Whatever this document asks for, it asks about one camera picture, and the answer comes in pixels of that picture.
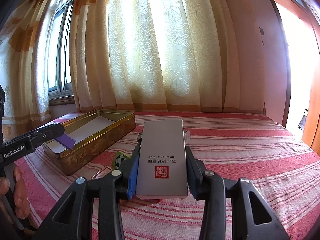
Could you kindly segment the person's left hand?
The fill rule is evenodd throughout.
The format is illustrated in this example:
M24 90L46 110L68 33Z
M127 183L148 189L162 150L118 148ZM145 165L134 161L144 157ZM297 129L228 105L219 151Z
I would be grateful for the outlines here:
M22 172L16 165L14 166L13 177L15 178L15 213L19 219L26 219L30 214L30 203L27 197L24 179L22 178Z

